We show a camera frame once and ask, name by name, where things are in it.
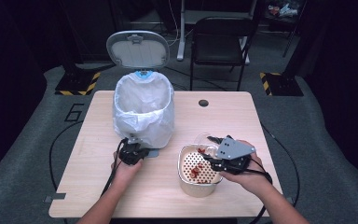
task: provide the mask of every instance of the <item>gray carpet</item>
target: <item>gray carpet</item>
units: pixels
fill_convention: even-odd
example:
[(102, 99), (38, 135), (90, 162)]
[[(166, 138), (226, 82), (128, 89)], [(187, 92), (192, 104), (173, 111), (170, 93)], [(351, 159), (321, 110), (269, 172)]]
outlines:
[[(256, 35), (250, 51), (251, 63), (245, 67), (241, 90), (252, 94), (261, 122), (287, 148), (296, 162), (301, 181), (296, 206), (298, 211), (311, 223), (358, 223), (358, 171), (346, 161), (324, 128), (323, 114), (307, 83), (302, 77), (296, 77), (303, 97), (267, 96), (264, 92), (259, 73), (284, 71), (295, 48), (296, 43), (290, 48), (287, 57), (283, 58), (287, 43), (283, 36)], [(183, 62), (175, 60), (176, 42), (172, 45), (170, 62), (165, 68), (159, 69), (172, 82), (176, 91), (189, 88), (188, 43), (187, 40)], [(92, 68), (102, 65), (90, 63), (82, 66)], [(117, 81), (130, 71), (119, 67), (102, 71), (93, 93), (114, 90)], [(223, 73), (227, 69), (214, 71)], [(233, 71), (234, 74), (238, 72), (239, 68)], [(0, 162), (0, 223), (63, 223), (62, 219), (49, 217), (50, 204), (43, 202), (46, 196), (54, 193), (49, 175), (49, 149), (57, 135), (74, 123), (65, 121), (74, 104), (74, 110), (80, 111), (78, 120), (85, 117), (93, 93), (87, 96), (55, 95), (54, 89), (62, 75), (61, 67), (46, 72), (48, 87), (43, 100)], [(235, 88), (235, 84), (216, 84), (223, 88)], [(194, 85), (196, 91), (223, 90), (204, 81), (197, 81)], [(53, 146), (52, 167), (57, 184), (80, 127), (81, 124), (77, 124), (69, 128)], [(294, 165), (277, 141), (267, 132), (265, 136), (283, 193), (286, 197), (294, 198), (297, 190)], [(250, 217), (238, 219), (239, 223), (251, 220)], [(76, 219), (70, 218), (67, 221), (74, 223)], [(266, 222), (269, 222), (267, 217), (260, 220), (260, 223)]]

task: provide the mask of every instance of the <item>dark background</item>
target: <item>dark background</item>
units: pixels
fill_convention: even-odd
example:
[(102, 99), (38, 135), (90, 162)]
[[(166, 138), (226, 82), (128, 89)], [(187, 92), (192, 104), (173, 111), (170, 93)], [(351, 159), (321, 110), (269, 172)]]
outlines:
[[(224, 6), (249, 7), (241, 5), (243, 1), (232, 1), (225, 1)], [(164, 14), (167, 5), (162, 2), (167, 3), (0, 0), (0, 160), (42, 99), (46, 71), (62, 61), (109, 60), (107, 37), (127, 28), (129, 21), (149, 9), (158, 8), (167, 28), (172, 29), (170, 17)], [(219, 1), (205, 2), (210, 3), (206, 8), (222, 9)], [(198, 7), (199, 3), (192, 1), (188, 6)], [(180, 1), (172, 0), (172, 7), (179, 18)], [(301, 40), (286, 70), (296, 74), (310, 54), (317, 59), (305, 79), (321, 105), (328, 132), (358, 168), (358, 3), (310, 1), (302, 23)], [(320, 50), (310, 47), (316, 36), (322, 37)]]

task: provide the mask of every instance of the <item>plastic bag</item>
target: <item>plastic bag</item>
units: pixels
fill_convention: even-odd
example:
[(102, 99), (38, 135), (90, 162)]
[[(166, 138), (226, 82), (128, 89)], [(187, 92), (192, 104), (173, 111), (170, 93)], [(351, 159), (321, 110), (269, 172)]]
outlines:
[(141, 72), (124, 76), (114, 96), (114, 129), (142, 147), (167, 146), (174, 129), (174, 91), (161, 73)]

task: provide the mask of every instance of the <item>wooden table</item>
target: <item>wooden table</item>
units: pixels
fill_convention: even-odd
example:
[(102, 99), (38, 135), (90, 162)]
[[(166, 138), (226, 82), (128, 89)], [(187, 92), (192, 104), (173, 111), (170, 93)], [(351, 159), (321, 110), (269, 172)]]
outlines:
[[(81, 127), (57, 193), (52, 217), (82, 217), (99, 199), (121, 140), (113, 130), (113, 91), (97, 91)], [(207, 100), (202, 107), (199, 100)], [(179, 186), (180, 150), (200, 133), (211, 133), (253, 144), (274, 186), (282, 192), (252, 96), (243, 91), (176, 91), (175, 130), (156, 158), (143, 169), (121, 198), (113, 217), (255, 217), (262, 203), (240, 185), (223, 180), (204, 198), (185, 194)]]

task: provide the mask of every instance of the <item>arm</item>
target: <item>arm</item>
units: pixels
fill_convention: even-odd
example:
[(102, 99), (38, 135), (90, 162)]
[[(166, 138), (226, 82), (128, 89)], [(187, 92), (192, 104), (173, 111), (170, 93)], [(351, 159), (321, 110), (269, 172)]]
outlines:
[[(258, 158), (255, 153), (252, 153), (251, 156), (253, 160), (262, 164), (260, 158)], [(250, 162), (248, 168), (263, 171), (254, 161)], [(246, 172), (239, 175), (220, 172), (220, 175), (229, 181), (240, 184), (244, 189), (257, 196), (264, 206), (266, 206), (273, 223), (309, 223), (283, 198), (280, 192), (277, 191), (264, 176)]]
[(129, 166), (122, 162), (110, 188), (77, 223), (109, 223), (118, 201), (141, 169), (142, 163), (143, 161), (139, 160), (135, 165)]

